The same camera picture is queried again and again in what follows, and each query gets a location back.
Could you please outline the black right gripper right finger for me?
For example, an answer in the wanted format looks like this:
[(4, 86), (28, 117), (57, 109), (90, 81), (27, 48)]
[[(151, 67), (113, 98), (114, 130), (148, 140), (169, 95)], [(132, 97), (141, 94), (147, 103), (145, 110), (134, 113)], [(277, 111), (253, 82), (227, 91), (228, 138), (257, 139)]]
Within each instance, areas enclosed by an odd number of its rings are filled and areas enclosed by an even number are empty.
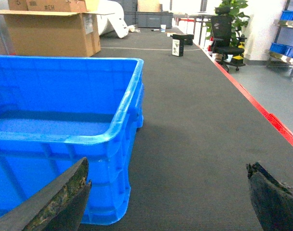
[(293, 231), (292, 188), (260, 163), (246, 164), (251, 204), (265, 231)]

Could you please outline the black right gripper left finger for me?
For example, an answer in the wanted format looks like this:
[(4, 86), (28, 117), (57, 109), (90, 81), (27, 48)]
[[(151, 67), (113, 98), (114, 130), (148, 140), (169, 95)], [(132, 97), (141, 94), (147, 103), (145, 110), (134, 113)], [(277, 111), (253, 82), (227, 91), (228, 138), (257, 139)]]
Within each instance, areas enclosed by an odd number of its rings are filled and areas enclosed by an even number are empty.
[(0, 231), (76, 231), (89, 199), (89, 162), (83, 157), (48, 185), (0, 217)]

